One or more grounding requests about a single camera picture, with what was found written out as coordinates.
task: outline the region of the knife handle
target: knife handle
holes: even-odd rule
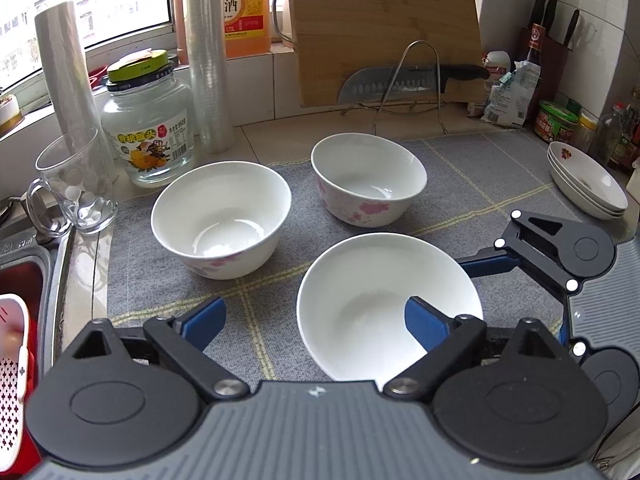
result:
[[[456,79],[472,81],[473,79],[489,79],[489,71],[479,65],[441,65],[440,79]]]
[[[558,0],[549,0],[546,3],[545,17],[542,18],[542,26],[545,27],[545,33],[548,36],[551,31],[551,27],[554,26],[556,19],[556,7],[558,6]]]
[[[578,24],[578,18],[580,18],[580,10],[575,9],[574,15],[571,17],[571,21],[569,22],[569,28],[566,30],[566,35],[564,37],[563,45],[565,47],[569,47],[569,43],[571,43],[571,38],[574,35],[575,26]]]
[[[533,4],[531,17],[529,18],[529,26],[527,28],[533,27],[534,23],[542,25],[542,17],[545,15],[545,4],[546,0],[536,0]]]

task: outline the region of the white bowl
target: white bowl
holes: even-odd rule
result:
[[[151,212],[151,229],[193,272],[231,280],[273,254],[291,208],[275,171],[252,162],[217,162],[171,183]]]
[[[427,185],[417,157],[391,140],[337,134],[311,152],[324,206],[347,224],[380,227],[402,216]]]
[[[373,379],[382,388],[426,354],[404,325],[411,296],[447,316],[482,319],[471,279],[439,248],[393,233],[348,238],[321,254],[302,280],[302,341],[332,379]]]
[[[564,142],[552,142],[548,152],[561,173],[597,204],[614,212],[624,211],[629,206],[624,190],[589,155]]]
[[[551,178],[560,188],[560,191],[582,209],[588,215],[598,218],[600,220],[613,220],[614,218],[620,218],[624,212],[613,213],[606,211],[599,204],[593,201],[591,198],[583,194],[575,184],[567,179],[564,174],[560,173],[560,169],[551,155],[547,155],[549,161],[549,170],[551,171]]]

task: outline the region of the cutting board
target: cutting board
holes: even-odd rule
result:
[[[289,2],[303,107],[335,105],[348,76],[361,68],[396,65],[415,40],[431,42],[443,64],[482,64],[475,0]],[[435,58],[422,44],[406,62],[434,64]],[[447,82],[444,102],[483,100],[480,80]]]

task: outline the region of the checkered mat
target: checkered mat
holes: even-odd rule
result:
[[[598,222],[575,208],[551,180],[546,144],[523,130],[465,134],[402,145],[417,156],[428,184],[390,230],[436,245],[454,258],[492,245],[523,209]],[[120,204],[108,269],[108,316],[139,326],[151,316],[181,314],[212,294],[224,297],[226,326],[206,354],[252,388],[260,379],[327,380],[306,352],[296,322],[296,296],[309,265],[345,238],[370,232],[343,224],[322,206],[308,160],[274,164],[293,202],[271,259],[239,280],[211,281],[189,272],[158,244],[150,216],[158,193]],[[623,220],[601,222],[616,239],[632,237]],[[484,318],[514,326],[524,316],[557,329],[561,305],[519,269],[474,279]]]

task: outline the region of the green jar lid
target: green jar lid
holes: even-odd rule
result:
[[[146,75],[161,69],[169,63],[169,57],[166,50],[141,50],[134,52],[107,68],[109,81],[118,83],[135,79],[142,75]]]
[[[540,108],[542,108],[546,113],[567,123],[573,124],[578,122],[578,116],[576,114],[566,108],[562,108],[556,103],[552,103],[551,101],[540,101]]]

